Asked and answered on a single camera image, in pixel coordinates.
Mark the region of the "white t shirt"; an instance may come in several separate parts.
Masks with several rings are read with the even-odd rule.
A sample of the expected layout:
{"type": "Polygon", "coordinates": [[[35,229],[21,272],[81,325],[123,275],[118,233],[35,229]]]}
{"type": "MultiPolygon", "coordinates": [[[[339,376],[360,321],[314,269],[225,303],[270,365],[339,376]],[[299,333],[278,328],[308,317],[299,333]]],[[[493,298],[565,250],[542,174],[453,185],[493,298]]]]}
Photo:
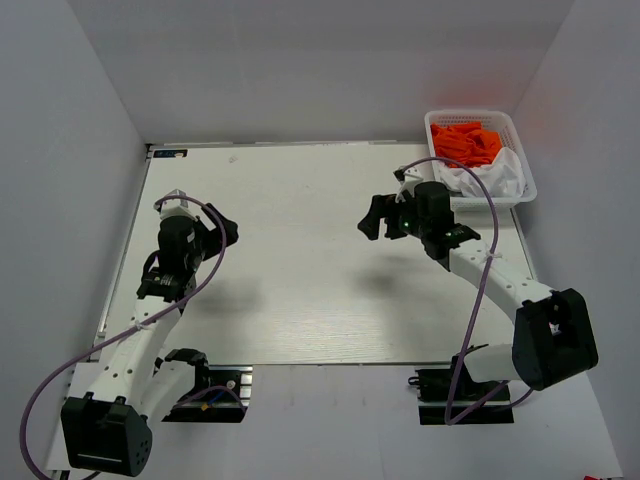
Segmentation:
{"type": "MultiPolygon", "coordinates": [[[[448,162],[433,163],[440,181],[454,194],[466,198],[483,198],[482,188],[464,168],[448,162]]],[[[526,187],[526,179],[518,155],[510,148],[499,150],[491,164],[471,167],[493,198],[519,198],[526,187]]]]}

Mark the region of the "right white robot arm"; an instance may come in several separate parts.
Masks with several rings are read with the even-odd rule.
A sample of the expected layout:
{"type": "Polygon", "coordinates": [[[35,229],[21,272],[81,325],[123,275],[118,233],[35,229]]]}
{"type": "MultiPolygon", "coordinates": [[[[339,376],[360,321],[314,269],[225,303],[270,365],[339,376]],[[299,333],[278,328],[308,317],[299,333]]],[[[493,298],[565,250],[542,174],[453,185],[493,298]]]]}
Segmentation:
{"type": "Polygon", "coordinates": [[[456,221],[445,187],[422,182],[399,195],[375,195],[357,228],[369,240],[407,236],[447,271],[477,287],[514,325],[509,344],[471,349],[451,374],[453,390],[472,399],[488,382],[522,381],[535,391],[599,362],[584,297],[554,290],[512,268],[479,233],[456,221]]]}

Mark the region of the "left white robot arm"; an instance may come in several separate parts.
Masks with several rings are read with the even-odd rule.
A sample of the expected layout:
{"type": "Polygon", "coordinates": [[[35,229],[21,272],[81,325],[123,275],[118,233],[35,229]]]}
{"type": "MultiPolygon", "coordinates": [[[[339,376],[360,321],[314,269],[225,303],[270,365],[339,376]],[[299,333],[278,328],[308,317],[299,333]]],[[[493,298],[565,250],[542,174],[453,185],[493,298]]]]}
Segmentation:
{"type": "Polygon", "coordinates": [[[158,202],[158,247],[145,260],[126,334],[103,370],[80,397],[68,397],[61,424],[71,467],[135,477],[153,445],[152,428],[183,396],[199,399],[211,387],[204,353],[174,349],[161,353],[188,299],[202,288],[201,264],[221,260],[237,242],[238,226],[212,204],[193,214],[187,197],[174,192],[158,202]]]}

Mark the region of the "dark label sticker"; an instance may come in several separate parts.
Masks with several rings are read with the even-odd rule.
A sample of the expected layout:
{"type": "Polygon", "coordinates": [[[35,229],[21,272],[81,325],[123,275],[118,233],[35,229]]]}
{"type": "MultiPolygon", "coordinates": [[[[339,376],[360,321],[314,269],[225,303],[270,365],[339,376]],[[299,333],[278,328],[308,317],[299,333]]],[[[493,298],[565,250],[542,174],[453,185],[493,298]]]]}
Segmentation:
{"type": "Polygon", "coordinates": [[[188,155],[187,149],[160,149],[153,151],[153,158],[185,158],[188,155]]]}

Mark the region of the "orange t shirt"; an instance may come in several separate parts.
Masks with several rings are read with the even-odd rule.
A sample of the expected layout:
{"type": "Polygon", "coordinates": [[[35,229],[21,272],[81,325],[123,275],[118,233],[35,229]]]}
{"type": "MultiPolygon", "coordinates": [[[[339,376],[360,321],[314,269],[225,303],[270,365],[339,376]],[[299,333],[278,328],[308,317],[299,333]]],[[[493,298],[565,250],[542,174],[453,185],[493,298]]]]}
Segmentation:
{"type": "Polygon", "coordinates": [[[448,126],[432,123],[430,132],[436,156],[470,168],[491,165],[503,148],[499,134],[478,121],[448,126]]]}

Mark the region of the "white plastic basket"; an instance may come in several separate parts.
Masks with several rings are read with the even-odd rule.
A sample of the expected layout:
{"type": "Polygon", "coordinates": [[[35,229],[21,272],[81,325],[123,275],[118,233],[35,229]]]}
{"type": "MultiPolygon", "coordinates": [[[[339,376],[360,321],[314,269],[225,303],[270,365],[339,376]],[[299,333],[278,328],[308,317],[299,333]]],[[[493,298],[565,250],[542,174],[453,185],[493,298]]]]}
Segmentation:
{"type": "MultiPolygon", "coordinates": [[[[522,169],[524,171],[526,179],[526,187],[524,193],[519,198],[493,198],[493,203],[498,208],[512,208],[519,203],[527,203],[533,201],[537,196],[537,188],[529,167],[522,143],[517,134],[516,128],[511,118],[499,111],[495,110],[473,110],[473,109],[449,109],[449,110],[435,110],[425,114],[424,123],[427,136],[429,154],[435,155],[435,148],[430,132],[430,125],[435,123],[440,126],[448,126],[454,124],[462,124],[467,122],[480,122],[482,126],[489,130],[497,132],[500,136],[503,147],[510,148],[519,157],[522,169]]],[[[421,174],[425,174],[427,171],[432,171],[434,178],[440,181],[438,173],[434,172],[433,162],[422,164],[418,167],[418,171],[421,174]]],[[[466,198],[460,194],[452,195],[452,206],[458,210],[475,210],[484,208],[488,205],[485,196],[483,198],[466,198]]]]}

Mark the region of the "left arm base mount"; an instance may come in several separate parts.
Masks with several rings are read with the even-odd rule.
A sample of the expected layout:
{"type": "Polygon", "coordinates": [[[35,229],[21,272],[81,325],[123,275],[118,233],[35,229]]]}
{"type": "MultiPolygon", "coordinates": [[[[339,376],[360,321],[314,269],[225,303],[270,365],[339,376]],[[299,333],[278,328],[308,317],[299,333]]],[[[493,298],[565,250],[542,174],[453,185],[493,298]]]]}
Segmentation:
{"type": "Polygon", "coordinates": [[[164,417],[165,423],[241,423],[248,410],[252,366],[198,367],[194,388],[164,417]]]}

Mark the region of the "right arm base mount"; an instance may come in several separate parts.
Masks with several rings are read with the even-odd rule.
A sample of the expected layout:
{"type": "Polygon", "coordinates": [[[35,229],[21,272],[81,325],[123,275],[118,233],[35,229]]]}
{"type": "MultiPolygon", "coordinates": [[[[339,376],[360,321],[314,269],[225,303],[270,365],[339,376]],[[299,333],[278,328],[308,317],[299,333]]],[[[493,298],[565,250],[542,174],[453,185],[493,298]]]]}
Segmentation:
{"type": "MultiPolygon", "coordinates": [[[[408,386],[418,397],[418,413],[422,426],[445,425],[445,407],[452,375],[453,368],[432,365],[416,369],[415,373],[408,378],[408,386]]],[[[498,385],[499,383],[495,381],[475,383],[469,374],[463,371],[454,395],[451,417],[462,413],[498,385]]],[[[513,424],[514,415],[509,406],[510,403],[509,389],[504,387],[482,406],[462,418],[458,425],[513,424]]]]}

